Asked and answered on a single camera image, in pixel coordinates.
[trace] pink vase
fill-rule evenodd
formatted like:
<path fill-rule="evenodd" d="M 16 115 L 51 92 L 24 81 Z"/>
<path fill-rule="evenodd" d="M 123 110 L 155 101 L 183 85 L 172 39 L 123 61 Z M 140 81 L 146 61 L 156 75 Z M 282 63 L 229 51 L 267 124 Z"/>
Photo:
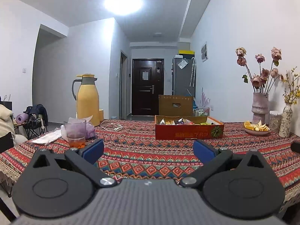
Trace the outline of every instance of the pink vase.
<path fill-rule="evenodd" d="M 253 124 L 262 122 L 265 124 L 266 114 L 269 113 L 269 95 L 266 93 L 253 93 Z"/>

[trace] red box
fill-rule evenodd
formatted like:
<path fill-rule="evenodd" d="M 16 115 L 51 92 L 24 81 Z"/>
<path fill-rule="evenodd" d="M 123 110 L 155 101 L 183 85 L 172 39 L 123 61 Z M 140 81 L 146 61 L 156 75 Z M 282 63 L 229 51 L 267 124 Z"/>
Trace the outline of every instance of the red box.
<path fill-rule="evenodd" d="M 195 124 L 207 122 L 210 125 L 160 125 L 162 119 L 178 121 L 184 118 Z M 224 124 L 212 117 L 166 117 L 155 116 L 155 138 L 157 140 L 220 139 L 223 137 Z"/>

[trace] purple yoga mat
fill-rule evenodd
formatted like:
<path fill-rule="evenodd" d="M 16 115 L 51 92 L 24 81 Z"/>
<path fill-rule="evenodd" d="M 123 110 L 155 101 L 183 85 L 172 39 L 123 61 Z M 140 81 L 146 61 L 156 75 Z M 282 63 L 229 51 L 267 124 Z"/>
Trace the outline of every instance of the purple yoga mat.
<path fill-rule="evenodd" d="M 16 122 L 18 124 L 24 123 L 28 119 L 29 115 L 27 113 L 23 113 L 21 115 L 17 115 Z"/>

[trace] orange liquid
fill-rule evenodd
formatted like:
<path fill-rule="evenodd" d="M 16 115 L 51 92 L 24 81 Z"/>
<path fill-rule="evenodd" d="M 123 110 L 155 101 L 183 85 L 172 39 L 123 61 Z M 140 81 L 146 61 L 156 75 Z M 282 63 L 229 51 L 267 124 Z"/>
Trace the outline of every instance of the orange liquid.
<path fill-rule="evenodd" d="M 70 145 L 70 148 L 72 147 L 75 147 L 75 148 L 83 148 L 86 146 L 86 140 L 85 138 L 80 138 L 80 139 L 70 139 L 68 138 L 69 140 L 69 145 Z"/>

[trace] thermos handle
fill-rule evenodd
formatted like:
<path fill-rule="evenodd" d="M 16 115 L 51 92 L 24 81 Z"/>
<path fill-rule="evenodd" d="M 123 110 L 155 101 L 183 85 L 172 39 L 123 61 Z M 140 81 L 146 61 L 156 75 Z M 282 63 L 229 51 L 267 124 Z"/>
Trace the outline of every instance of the thermos handle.
<path fill-rule="evenodd" d="M 73 97 L 74 97 L 74 99 L 76 101 L 76 96 L 74 94 L 74 83 L 75 82 L 82 82 L 82 79 L 76 79 L 76 80 L 73 81 L 73 84 L 72 84 L 72 94 L 73 94 Z"/>

